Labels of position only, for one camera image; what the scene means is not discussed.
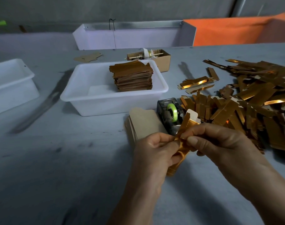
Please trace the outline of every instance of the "hand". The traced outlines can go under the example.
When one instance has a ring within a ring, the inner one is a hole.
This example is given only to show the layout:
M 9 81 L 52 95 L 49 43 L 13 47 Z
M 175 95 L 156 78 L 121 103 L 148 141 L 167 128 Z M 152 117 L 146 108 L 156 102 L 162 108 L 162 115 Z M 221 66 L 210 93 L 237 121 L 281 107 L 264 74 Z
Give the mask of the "hand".
M 247 199 L 272 185 L 277 173 L 256 146 L 241 132 L 218 125 L 196 125 L 181 136 L 197 155 L 206 155 Z
M 161 132 L 137 142 L 127 185 L 131 183 L 132 188 L 143 185 L 160 193 L 168 167 L 181 161 L 181 156 L 173 156 L 179 146 L 173 136 Z

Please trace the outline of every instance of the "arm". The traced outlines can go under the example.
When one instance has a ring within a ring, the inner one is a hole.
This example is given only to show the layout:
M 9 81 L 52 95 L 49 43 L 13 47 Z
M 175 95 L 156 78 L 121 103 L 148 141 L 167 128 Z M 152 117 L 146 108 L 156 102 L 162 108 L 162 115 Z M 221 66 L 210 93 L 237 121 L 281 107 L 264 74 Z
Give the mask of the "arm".
M 187 130 L 181 137 L 187 139 L 192 151 L 208 156 L 215 163 L 225 178 L 254 205 L 265 224 L 285 224 L 285 179 L 245 135 L 204 123 Z
M 173 156 L 179 145 L 173 136 L 164 133 L 154 133 L 137 143 L 125 191 L 107 225 L 152 222 L 167 169 L 181 160 L 181 157 Z

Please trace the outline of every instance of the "cardboard box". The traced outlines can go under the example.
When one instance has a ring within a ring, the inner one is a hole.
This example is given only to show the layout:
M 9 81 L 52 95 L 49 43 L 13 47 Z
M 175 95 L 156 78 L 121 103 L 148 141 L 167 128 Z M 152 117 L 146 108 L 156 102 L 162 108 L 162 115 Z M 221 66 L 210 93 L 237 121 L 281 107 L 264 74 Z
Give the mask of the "cardboard box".
M 156 62 L 156 65 L 159 68 L 160 72 L 166 72 L 169 71 L 169 65 L 171 63 L 171 55 L 167 52 L 165 52 L 162 49 L 159 50 L 153 50 L 154 54 L 163 53 L 161 55 L 157 55 L 157 58 L 153 58 L 153 60 Z M 127 60 L 134 60 L 132 57 L 137 57 L 140 54 L 144 54 L 144 52 L 137 52 L 132 54 L 127 54 Z

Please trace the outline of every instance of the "white tray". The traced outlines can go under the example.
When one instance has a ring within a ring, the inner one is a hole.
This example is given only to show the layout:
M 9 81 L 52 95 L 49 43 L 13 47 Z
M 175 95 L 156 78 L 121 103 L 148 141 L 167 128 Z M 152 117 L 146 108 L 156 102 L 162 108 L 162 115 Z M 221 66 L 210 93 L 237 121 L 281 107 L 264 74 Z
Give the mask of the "white tray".
M 0 63 L 0 113 L 39 97 L 33 77 L 21 59 Z
M 150 63 L 153 88 L 151 90 L 118 92 L 109 66 L 125 63 L 103 62 L 77 65 L 60 98 L 71 102 L 81 116 L 94 116 L 129 112 L 133 107 L 156 109 L 157 101 L 168 86 L 153 60 Z

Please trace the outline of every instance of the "table surface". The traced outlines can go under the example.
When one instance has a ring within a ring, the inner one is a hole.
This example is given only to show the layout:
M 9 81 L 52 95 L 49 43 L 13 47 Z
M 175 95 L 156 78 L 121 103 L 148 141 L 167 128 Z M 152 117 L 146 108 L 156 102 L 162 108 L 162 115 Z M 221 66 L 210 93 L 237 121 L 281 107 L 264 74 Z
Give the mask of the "table surface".
M 101 50 L 95 62 L 123 61 L 141 49 Z M 233 58 L 285 65 L 285 43 L 165 48 L 169 91 L 162 99 L 186 94 L 177 85 L 207 75 L 210 59 Z M 120 199 L 130 170 L 131 148 L 123 128 L 127 113 L 81 117 L 58 100 L 32 125 L 12 133 L 47 98 L 63 76 L 80 64 L 73 58 L 92 51 L 0 54 L 0 62 L 21 58 L 35 73 L 40 97 L 0 114 L 0 224 L 105 224 Z M 215 91 L 234 77 L 215 68 Z M 266 150 L 268 161 L 285 178 L 285 160 Z M 174 177 L 167 177 L 154 224 L 263 224 L 252 204 L 221 175 L 207 157 L 190 153 Z

